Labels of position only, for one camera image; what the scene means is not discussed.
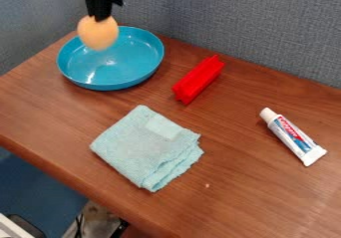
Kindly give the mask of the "blue plate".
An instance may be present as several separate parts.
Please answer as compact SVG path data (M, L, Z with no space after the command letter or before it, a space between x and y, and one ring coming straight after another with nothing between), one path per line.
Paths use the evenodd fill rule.
M104 51L89 49L80 37L73 37L58 51L56 64L64 78L78 87L116 91L153 75L164 54L164 44L153 33L120 26L118 39Z

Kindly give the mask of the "yellow orange foam ball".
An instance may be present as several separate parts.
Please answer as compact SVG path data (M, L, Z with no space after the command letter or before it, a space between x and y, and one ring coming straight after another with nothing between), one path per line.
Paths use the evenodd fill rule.
M97 22L85 16L77 24L77 34L85 46L96 51L106 49L117 40L118 25L112 16Z

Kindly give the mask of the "light blue folded cloth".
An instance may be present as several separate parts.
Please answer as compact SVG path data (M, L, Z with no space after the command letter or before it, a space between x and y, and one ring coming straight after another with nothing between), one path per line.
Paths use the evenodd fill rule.
M160 190L197 162L199 133L136 106L97 136L90 151L138 188Z

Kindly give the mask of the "red plastic block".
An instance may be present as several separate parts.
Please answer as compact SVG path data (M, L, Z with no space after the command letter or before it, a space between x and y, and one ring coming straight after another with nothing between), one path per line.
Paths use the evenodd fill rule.
M223 68L217 55L204 58L188 73L172 85L175 99L188 105L209 83L216 79Z

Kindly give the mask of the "white toothpaste tube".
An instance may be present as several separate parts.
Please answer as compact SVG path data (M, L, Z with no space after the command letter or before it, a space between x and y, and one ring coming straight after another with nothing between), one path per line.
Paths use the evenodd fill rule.
M326 154L327 150L314 142L283 115L275 113L270 108L264 108L259 112L259 117L304 166L310 166Z

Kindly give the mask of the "grey object under table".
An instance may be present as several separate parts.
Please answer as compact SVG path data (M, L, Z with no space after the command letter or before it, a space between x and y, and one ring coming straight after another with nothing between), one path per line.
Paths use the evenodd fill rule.
M128 223L104 206L88 201L61 238L120 238Z

